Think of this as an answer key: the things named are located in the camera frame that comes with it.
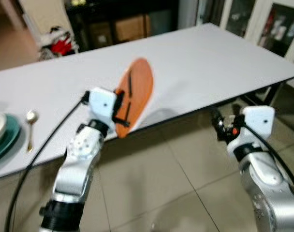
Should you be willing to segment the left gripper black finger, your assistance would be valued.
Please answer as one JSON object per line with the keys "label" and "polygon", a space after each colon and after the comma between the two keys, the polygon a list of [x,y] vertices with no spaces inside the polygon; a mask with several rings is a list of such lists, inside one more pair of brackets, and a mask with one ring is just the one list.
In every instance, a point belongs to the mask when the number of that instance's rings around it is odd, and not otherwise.
{"label": "left gripper black finger", "polygon": [[132,71],[127,73],[127,76],[123,76],[122,82],[120,82],[120,86],[116,88],[114,91],[125,91],[125,96],[123,100],[128,99],[127,106],[125,108],[125,119],[126,121],[113,121],[116,126],[122,126],[125,128],[129,128],[131,125],[130,121],[130,110],[132,108],[132,96],[133,96],[133,86],[132,86]]}

